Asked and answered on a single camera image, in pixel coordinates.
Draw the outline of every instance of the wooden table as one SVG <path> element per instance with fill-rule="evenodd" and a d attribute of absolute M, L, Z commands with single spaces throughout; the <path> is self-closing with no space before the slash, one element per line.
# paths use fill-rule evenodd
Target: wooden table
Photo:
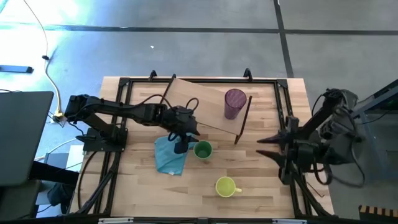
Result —
<path fill-rule="evenodd" d="M 104 77 L 101 97 L 115 100 L 120 77 Z M 304 80 L 288 79 L 293 113 L 303 125 L 310 118 Z M 201 136 L 213 145 L 209 161 L 198 160 L 190 151 L 181 176 L 158 173 L 154 164 L 154 141 L 168 133 L 159 127 L 145 127 L 133 120 L 127 121 L 129 135 L 126 150 L 120 160 L 118 179 L 114 192 L 112 216 L 130 217 L 230 217 L 230 218 L 292 218 L 292 199 L 289 186 L 282 185 L 277 164 L 255 152 L 256 149 L 278 151 L 278 146 L 258 144 L 258 139 L 274 135 L 279 129 L 275 93 L 267 84 L 207 83 L 207 87 L 220 91 L 239 88 L 252 95 L 252 103 L 244 133 L 237 145 L 234 136 L 202 124 Z M 166 83 L 135 83 L 131 104 L 137 104 L 153 94 L 163 94 Z M 160 98 L 149 102 L 158 103 Z M 106 122 L 111 117 L 101 115 Z M 92 194 L 100 177 L 104 153 L 97 153 L 84 174 L 81 198 L 85 202 Z M 221 198 L 215 191 L 215 183 L 222 176 L 232 177 L 242 193 Z M 307 182 L 317 200 L 330 213 L 333 207 L 327 186 L 320 185 L 313 175 Z M 105 189 L 101 210 L 106 203 Z M 303 198 L 298 190 L 300 208 L 304 211 Z M 77 210 L 76 191 L 71 212 Z"/>

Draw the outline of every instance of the wooden board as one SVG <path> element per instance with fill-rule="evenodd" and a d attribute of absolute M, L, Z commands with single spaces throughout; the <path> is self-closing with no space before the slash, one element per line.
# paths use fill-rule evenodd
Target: wooden board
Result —
<path fill-rule="evenodd" d="M 101 97 L 116 98 L 120 77 L 105 77 Z M 294 115 L 303 125 L 310 118 L 310 108 L 304 81 L 288 79 Z M 131 104 L 153 94 L 163 94 L 166 83 L 136 83 L 132 89 Z M 210 160 L 199 161 L 191 152 L 187 155 L 182 176 L 160 174 L 155 169 L 154 141 L 166 136 L 158 127 L 145 127 L 133 120 L 127 122 L 129 136 L 122 154 L 116 183 L 112 216 L 131 217 L 230 217 L 230 218 L 292 218 L 292 199 L 289 186 L 277 177 L 277 164 L 255 152 L 256 149 L 278 151 L 279 147 L 258 144 L 256 141 L 274 135 L 279 129 L 274 87 L 267 84 L 204 84 L 219 91 L 239 88 L 252 95 L 252 103 L 244 133 L 237 145 L 235 136 L 202 124 L 198 125 L 199 139 L 206 139 L 214 147 Z M 159 102 L 153 98 L 150 102 Z M 110 116 L 101 115 L 106 122 Z M 82 181 L 81 200 L 87 201 L 100 177 L 104 153 L 97 153 L 88 165 Z M 241 194 L 221 198 L 215 192 L 215 183 L 222 176 L 230 176 Z M 315 198 L 330 213 L 333 207 L 327 186 L 320 185 L 313 175 L 307 182 Z M 103 206 L 108 189 L 105 189 Z M 300 208 L 304 211 L 302 194 L 298 190 Z M 76 191 L 71 212 L 77 210 Z"/>
<path fill-rule="evenodd" d="M 198 123 L 239 135 L 242 130 L 244 114 L 248 108 L 248 103 L 246 102 L 235 119 L 226 119 L 224 117 L 224 96 L 228 90 L 230 88 L 207 88 L 204 85 L 176 78 L 172 82 L 165 97 L 172 106 L 185 106 L 188 100 L 194 97 L 198 98 L 199 105 L 193 114 Z M 189 108 L 192 108 L 195 104 L 196 101 L 191 102 Z"/>

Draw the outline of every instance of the blue towel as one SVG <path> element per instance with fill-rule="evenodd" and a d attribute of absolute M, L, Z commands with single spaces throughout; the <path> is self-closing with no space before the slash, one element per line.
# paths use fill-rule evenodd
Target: blue towel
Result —
<path fill-rule="evenodd" d="M 158 172 L 171 175 L 181 175 L 184 169 L 186 153 L 174 153 L 174 145 L 180 141 L 180 137 L 176 137 L 173 141 L 169 141 L 168 136 L 160 137 L 155 141 L 155 165 Z M 195 142 L 188 143 L 189 149 L 195 145 Z"/>

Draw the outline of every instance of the green cup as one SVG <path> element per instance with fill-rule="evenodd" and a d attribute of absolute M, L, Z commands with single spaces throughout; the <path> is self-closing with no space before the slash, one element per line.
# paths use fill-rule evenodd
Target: green cup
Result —
<path fill-rule="evenodd" d="M 213 147 L 208 141 L 198 141 L 193 147 L 193 153 L 199 159 L 208 159 L 213 152 Z"/>

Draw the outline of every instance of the black metal frame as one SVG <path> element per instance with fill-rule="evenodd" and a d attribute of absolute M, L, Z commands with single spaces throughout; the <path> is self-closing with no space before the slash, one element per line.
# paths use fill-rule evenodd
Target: black metal frame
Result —
<path fill-rule="evenodd" d="M 123 89 L 127 86 L 127 95 L 126 95 L 126 99 L 125 99 L 125 104 L 128 105 L 130 102 L 130 99 L 131 99 L 132 86 L 134 83 L 148 83 L 148 82 L 150 82 L 150 83 L 169 83 L 167 85 L 164 95 L 167 94 L 170 84 L 172 83 L 173 79 L 176 78 L 177 76 L 175 74 L 173 74 L 171 78 L 163 78 L 163 77 L 158 77 L 155 74 L 156 74 L 156 72 L 152 71 L 149 78 L 127 78 L 127 77 L 120 78 L 118 92 L 116 94 L 116 101 L 121 102 L 121 95 L 122 95 Z M 250 83 L 250 84 L 273 85 L 274 91 L 275 91 L 275 99 L 276 99 L 276 104 L 277 104 L 280 128 L 285 129 L 286 123 L 285 123 L 284 112 L 283 112 L 283 108 L 282 108 L 282 102 L 281 102 L 281 97 L 280 97 L 279 91 L 280 91 L 280 87 L 281 87 L 283 89 L 285 100 L 286 100 L 287 113 L 288 113 L 288 115 L 293 115 L 287 80 L 286 79 L 253 79 L 252 74 L 248 68 L 245 70 L 243 77 L 244 78 L 239 78 L 239 79 L 237 79 L 237 78 L 195 78 L 195 77 L 181 78 L 181 79 L 188 81 L 188 82 L 192 82 L 192 83 Z M 244 120 L 246 120 L 246 118 L 248 116 L 248 111 L 249 111 L 249 107 L 248 107 L 248 110 L 246 111 Z M 116 124 L 116 120 L 117 120 L 117 117 L 113 116 L 112 124 Z M 127 118 L 123 118 L 121 128 L 126 128 L 126 121 L 127 121 Z M 241 134 L 239 136 L 237 136 L 236 141 L 239 140 L 240 136 L 242 135 L 245 123 L 246 122 L 243 123 Z M 104 156 L 104 160 L 103 160 L 103 167 L 102 167 L 101 175 L 100 175 L 100 179 L 99 179 L 100 182 L 107 173 L 110 155 L 111 155 L 111 152 L 105 152 L 105 156 Z M 110 186 L 109 186 L 109 194 L 108 194 L 105 210 L 102 214 L 110 215 L 110 213 L 111 213 L 112 203 L 113 203 L 113 195 L 114 195 L 114 190 L 115 190 L 115 186 L 116 186 L 116 179 L 117 179 L 117 172 L 116 172 L 116 175 L 113 175 L 113 178 L 111 179 Z M 301 210 L 299 208 L 299 200 L 297 197 L 297 191 L 296 191 L 294 182 L 292 182 L 292 184 L 290 185 L 290 193 L 292 196 L 292 205 L 293 205 L 294 215 L 295 215 L 295 217 L 299 217 L 299 216 L 303 215 L 303 213 L 301 212 Z M 95 207 L 94 207 L 94 211 L 93 211 L 94 214 L 100 213 L 101 202 L 102 202 L 102 194 L 98 197 L 98 199 L 95 203 Z M 304 198 L 304 204 L 305 204 L 305 214 L 311 215 L 312 214 L 311 207 L 309 205 L 307 198 Z"/>

